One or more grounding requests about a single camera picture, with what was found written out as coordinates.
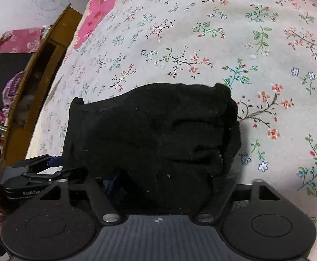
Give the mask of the black pants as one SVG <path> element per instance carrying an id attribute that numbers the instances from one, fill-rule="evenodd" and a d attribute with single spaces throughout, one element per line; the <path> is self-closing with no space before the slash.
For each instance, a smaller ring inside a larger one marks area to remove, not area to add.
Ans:
<path id="1" fill-rule="evenodd" d="M 237 104 L 220 83 L 155 83 L 85 104 L 73 99 L 65 169 L 111 183 L 121 214 L 191 214 L 221 193 L 241 147 Z"/>

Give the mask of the purple patterned cloth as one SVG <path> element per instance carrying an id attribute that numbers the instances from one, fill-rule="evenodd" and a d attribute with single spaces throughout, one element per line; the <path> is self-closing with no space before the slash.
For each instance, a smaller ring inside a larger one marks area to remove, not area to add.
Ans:
<path id="1" fill-rule="evenodd" d="M 16 95 L 18 93 L 18 88 L 24 77 L 25 72 L 21 71 L 15 74 L 6 84 L 2 91 L 2 101 L 3 101 L 3 114 L 8 117 L 9 112 L 13 106 Z"/>

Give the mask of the black screen panel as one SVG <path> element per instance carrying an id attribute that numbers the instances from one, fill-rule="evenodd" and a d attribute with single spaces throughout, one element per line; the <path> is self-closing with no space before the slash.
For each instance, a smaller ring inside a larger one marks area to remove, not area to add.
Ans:
<path id="1" fill-rule="evenodd" d="M 31 59 L 32 53 L 0 54 L 0 109 L 3 109 L 2 91 L 17 73 L 23 71 Z"/>

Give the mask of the brown wooden headboard shelf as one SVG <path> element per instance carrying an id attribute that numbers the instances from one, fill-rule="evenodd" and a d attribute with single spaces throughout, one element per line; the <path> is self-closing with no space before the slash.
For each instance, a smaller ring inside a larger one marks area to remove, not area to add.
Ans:
<path id="1" fill-rule="evenodd" d="M 26 156 L 39 113 L 81 17 L 68 5 L 47 30 L 25 68 L 5 133 L 2 158 L 7 166 Z"/>

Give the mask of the pink floral cloth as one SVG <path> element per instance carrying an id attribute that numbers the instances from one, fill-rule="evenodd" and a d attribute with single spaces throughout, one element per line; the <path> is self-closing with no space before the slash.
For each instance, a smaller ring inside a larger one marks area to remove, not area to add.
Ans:
<path id="1" fill-rule="evenodd" d="M 3 53 L 34 53 L 39 49 L 45 28 L 35 27 L 5 32 L 0 38 L 0 54 Z M 6 117 L 0 109 L 0 124 Z"/>

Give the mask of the pink patterned blanket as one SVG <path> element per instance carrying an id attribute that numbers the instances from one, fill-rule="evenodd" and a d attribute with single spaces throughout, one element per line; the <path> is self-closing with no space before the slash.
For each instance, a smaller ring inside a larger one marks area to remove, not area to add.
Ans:
<path id="1" fill-rule="evenodd" d="M 98 24 L 113 9 L 117 0 L 90 0 L 73 36 L 72 48 L 78 49 L 88 40 Z"/>

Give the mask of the floral white bedsheet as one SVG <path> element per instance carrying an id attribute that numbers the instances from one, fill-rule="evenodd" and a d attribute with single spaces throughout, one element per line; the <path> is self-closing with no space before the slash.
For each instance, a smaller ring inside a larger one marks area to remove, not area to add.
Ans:
<path id="1" fill-rule="evenodd" d="M 69 46 L 27 157 L 62 153 L 73 98 L 152 82 L 229 87 L 243 128 L 232 175 L 267 181 L 317 229 L 317 0 L 117 0 Z"/>

